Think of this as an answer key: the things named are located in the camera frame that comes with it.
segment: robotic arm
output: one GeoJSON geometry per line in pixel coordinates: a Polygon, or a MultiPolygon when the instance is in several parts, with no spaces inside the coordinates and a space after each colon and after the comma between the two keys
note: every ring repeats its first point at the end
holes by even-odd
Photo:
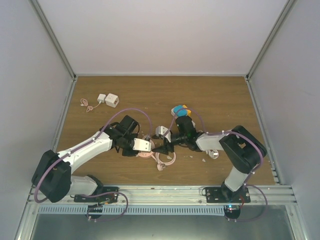
{"type": "Polygon", "coordinates": [[[202,152],[210,150],[224,150],[233,164],[229,176],[222,183],[218,193],[218,199],[223,202],[233,202],[239,200],[240,195],[245,195],[245,190],[241,187],[248,179],[249,174],[260,164],[260,155],[257,150],[245,139],[231,132],[245,136],[249,141],[257,146],[265,157],[267,150],[265,147],[243,126],[236,126],[231,131],[221,134],[210,134],[197,131],[189,116],[180,116],[175,120],[179,133],[168,132],[166,127],[159,126],[153,136],[155,139],[163,138],[163,146],[153,149],[153,152],[168,154],[174,152],[174,147],[185,146],[191,151],[202,152]]]}
{"type": "Polygon", "coordinates": [[[66,195],[97,195],[103,193],[103,184],[94,176],[72,176],[81,165],[100,153],[122,149],[123,156],[135,156],[139,151],[150,152],[151,143],[139,139],[138,133],[133,133],[139,123],[126,115],[122,121],[108,125],[99,135],[97,131],[92,137],[69,149],[55,153],[46,151],[32,177],[32,183],[37,185],[45,171],[59,158],[68,155],[59,162],[45,177],[40,191],[52,202],[56,203],[66,195]]]}

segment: white plug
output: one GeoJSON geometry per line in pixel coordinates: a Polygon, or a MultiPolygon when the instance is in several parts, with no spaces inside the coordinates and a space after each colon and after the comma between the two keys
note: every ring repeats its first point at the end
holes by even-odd
{"type": "Polygon", "coordinates": [[[99,103],[104,103],[106,99],[106,95],[105,94],[99,94],[97,101],[99,103]]]}
{"type": "Polygon", "coordinates": [[[115,108],[118,105],[118,103],[119,103],[119,97],[112,93],[109,93],[105,98],[105,104],[107,104],[110,107],[115,108]]]}

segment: gray floor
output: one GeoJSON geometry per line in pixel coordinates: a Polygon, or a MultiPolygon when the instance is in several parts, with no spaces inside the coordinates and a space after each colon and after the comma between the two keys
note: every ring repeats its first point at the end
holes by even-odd
{"type": "MultiPolygon", "coordinates": [[[[248,206],[240,218],[257,216],[248,206]]],[[[39,215],[33,240],[290,240],[285,208],[271,206],[260,220],[228,222],[221,216],[125,215],[111,222],[88,222],[84,215],[39,215]]]]}

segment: metal grille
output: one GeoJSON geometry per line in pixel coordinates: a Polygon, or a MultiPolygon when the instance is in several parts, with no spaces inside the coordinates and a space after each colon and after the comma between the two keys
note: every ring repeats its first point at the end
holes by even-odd
{"type": "MultiPolygon", "coordinates": [[[[43,204],[40,206],[39,214],[86,214],[87,205],[70,204],[43,204]]],[[[118,215],[125,210],[123,205],[104,205],[102,213],[90,214],[108,214],[118,215]]],[[[126,215],[215,215],[224,216],[223,206],[129,206],[126,215]]]]}

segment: side panel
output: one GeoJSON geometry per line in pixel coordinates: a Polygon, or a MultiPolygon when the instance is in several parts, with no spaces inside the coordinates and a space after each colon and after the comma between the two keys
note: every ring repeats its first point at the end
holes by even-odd
{"type": "Polygon", "coordinates": [[[71,77],[26,0],[0,3],[0,224],[13,239],[71,77]]]}
{"type": "Polygon", "coordinates": [[[38,0],[77,74],[248,73],[286,0],[38,0]]]}
{"type": "Polygon", "coordinates": [[[282,183],[320,235],[320,2],[297,1],[251,78],[282,183]]]}

